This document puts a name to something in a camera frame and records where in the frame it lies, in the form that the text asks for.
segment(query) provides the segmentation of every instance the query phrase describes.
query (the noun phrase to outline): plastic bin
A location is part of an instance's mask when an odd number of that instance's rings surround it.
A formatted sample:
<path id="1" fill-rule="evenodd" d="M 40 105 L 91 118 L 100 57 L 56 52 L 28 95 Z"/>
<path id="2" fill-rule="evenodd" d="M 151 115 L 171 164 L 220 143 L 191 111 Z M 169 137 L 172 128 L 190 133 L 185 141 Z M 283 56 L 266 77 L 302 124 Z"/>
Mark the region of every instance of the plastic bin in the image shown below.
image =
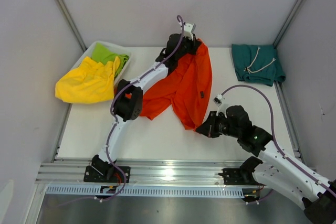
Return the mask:
<path id="1" fill-rule="evenodd" d="M 115 86 L 119 82 L 122 74 L 124 73 L 125 69 L 127 68 L 133 56 L 132 52 L 126 47 L 121 47 L 109 42 L 97 40 L 94 43 L 92 43 L 91 46 L 84 52 L 84 54 L 77 60 L 72 69 L 78 67 L 86 56 L 91 58 L 92 52 L 97 43 L 101 43 L 103 46 L 107 47 L 111 52 L 115 52 L 119 55 L 128 55 L 130 57 L 129 60 L 126 62 L 125 66 L 123 67 L 123 69 L 121 70 L 120 74 L 114 79 L 114 86 Z"/>

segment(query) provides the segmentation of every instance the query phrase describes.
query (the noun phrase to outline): teal cloth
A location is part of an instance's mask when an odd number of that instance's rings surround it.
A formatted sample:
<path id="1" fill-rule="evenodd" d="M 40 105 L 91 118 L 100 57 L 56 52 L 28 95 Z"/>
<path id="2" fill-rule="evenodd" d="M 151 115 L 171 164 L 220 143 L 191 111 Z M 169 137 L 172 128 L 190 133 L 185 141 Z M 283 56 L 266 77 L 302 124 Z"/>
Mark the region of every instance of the teal cloth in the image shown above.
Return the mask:
<path id="1" fill-rule="evenodd" d="M 259 54 L 253 65 L 249 68 L 251 71 L 258 71 L 272 62 L 273 58 L 275 61 L 259 72 L 249 73 L 246 71 L 246 68 L 250 66 L 254 60 L 258 47 L 260 47 Z M 262 83 L 268 86 L 273 86 L 274 81 L 283 82 L 286 79 L 286 75 L 282 70 L 279 61 L 277 50 L 273 45 L 257 46 L 232 44 L 232 59 L 238 81 Z"/>

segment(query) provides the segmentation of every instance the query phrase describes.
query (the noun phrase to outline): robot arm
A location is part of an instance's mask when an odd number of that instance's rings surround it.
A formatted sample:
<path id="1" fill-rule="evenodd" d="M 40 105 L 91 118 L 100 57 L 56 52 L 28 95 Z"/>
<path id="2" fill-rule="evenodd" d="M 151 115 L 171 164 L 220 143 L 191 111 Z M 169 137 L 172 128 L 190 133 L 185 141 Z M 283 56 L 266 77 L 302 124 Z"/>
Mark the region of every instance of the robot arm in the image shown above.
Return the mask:
<path id="1" fill-rule="evenodd" d="M 313 223 L 336 220 L 336 180 L 329 181 L 291 157 L 272 135 L 252 125 L 242 106 L 231 106 L 225 114 L 211 111 L 196 132 L 207 137 L 224 134 L 238 138 L 238 144 L 255 156 L 240 167 L 246 182 L 258 182 L 283 194 L 303 209 Z"/>
<path id="2" fill-rule="evenodd" d="M 87 167 L 90 169 L 90 172 L 87 172 L 90 178 L 85 178 L 85 181 L 89 182 L 94 177 L 96 182 L 98 180 L 106 182 L 112 178 L 115 172 L 113 163 L 118 157 L 122 135 L 131 121 L 140 115 L 143 94 L 155 83 L 172 73 L 179 59 L 184 55 L 196 54 L 201 42 L 193 34 L 195 24 L 183 22 L 180 16 L 177 19 L 182 33 L 172 34 L 169 37 L 166 47 L 162 49 L 155 63 L 147 71 L 130 81 L 124 79 L 119 81 L 116 96 L 111 105 L 111 114 L 115 119 L 112 129 L 106 144 Z"/>

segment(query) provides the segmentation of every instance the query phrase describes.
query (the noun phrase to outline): metal floor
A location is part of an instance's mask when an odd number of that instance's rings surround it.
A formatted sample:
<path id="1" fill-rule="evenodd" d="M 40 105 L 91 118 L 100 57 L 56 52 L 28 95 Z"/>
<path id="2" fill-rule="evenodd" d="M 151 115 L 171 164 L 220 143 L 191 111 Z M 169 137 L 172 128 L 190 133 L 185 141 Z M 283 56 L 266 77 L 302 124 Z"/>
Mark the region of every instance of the metal floor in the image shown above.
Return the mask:
<path id="1" fill-rule="evenodd" d="M 119 196 L 103 203 L 84 199 L 55 207 L 78 197 L 45 195 L 37 223 L 310 223 L 299 207 L 276 192 L 259 206 L 246 206 L 241 199 Z"/>

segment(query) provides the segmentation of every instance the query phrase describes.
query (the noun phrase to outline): green cloth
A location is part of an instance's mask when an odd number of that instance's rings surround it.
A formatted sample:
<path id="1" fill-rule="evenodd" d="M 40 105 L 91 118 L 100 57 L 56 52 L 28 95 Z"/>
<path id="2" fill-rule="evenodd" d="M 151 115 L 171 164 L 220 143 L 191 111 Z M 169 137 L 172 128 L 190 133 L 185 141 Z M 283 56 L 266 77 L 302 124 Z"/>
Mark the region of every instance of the green cloth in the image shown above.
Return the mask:
<path id="1" fill-rule="evenodd" d="M 122 68 L 125 66 L 126 62 L 129 60 L 129 56 L 128 55 L 119 55 L 116 54 L 114 52 L 111 52 L 107 47 L 103 46 L 101 43 L 96 43 L 96 46 L 93 50 L 91 59 L 94 60 L 95 62 L 101 62 L 104 65 L 106 65 L 106 63 L 108 61 L 113 61 L 116 57 L 119 57 L 120 59 L 120 65 L 118 67 L 118 69 L 115 72 L 115 76 L 118 76 L 118 74 L 120 74 Z"/>
<path id="2" fill-rule="evenodd" d="M 250 66 L 257 54 L 258 47 L 260 47 L 258 56 L 252 66 Z M 274 81 L 283 82 L 286 79 L 277 50 L 273 45 L 256 46 L 232 44 L 232 59 L 238 81 L 262 83 L 273 86 Z M 249 66 L 250 71 L 258 72 L 249 73 L 247 71 L 247 67 Z"/>

